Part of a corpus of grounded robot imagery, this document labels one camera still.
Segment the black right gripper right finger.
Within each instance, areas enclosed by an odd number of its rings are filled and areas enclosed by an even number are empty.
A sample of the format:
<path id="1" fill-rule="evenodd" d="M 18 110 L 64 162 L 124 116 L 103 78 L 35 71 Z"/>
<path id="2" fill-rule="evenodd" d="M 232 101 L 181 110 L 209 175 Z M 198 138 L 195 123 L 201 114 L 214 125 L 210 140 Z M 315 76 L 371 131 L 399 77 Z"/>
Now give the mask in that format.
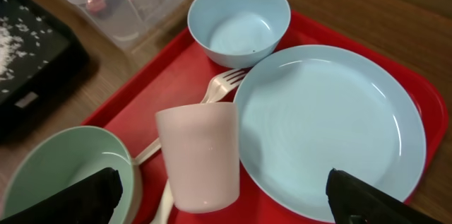
<path id="1" fill-rule="evenodd" d="M 326 195 L 336 224 L 441 224 L 343 170 L 329 172 Z"/>

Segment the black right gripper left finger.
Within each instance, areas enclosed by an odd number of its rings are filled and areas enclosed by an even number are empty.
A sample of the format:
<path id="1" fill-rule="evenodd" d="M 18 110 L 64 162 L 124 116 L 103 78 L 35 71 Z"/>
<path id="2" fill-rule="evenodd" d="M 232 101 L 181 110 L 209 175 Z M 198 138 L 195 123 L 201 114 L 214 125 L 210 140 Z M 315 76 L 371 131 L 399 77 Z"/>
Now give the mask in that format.
<path id="1" fill-rule="evenodd" d="M 106 167 L 1 224 L 108 223 L 123 193 L 119 172 Z"/>

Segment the green bowl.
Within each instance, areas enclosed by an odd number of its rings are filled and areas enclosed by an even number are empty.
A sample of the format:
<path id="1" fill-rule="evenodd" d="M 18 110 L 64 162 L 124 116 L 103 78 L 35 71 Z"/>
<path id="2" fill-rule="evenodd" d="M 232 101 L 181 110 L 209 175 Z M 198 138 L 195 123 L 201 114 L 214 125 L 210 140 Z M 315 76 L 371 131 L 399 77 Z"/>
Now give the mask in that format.
<path id="1" fill-rule="evenodd" d="M 123 194 L 110 223 L 132 223 L 142 198 L 141 173 L 124 143 L 108 130 L 76 126 L 47 138 L 17 167 L 2 196 L 2 217 L 19 213 L 110 167 Z"/>

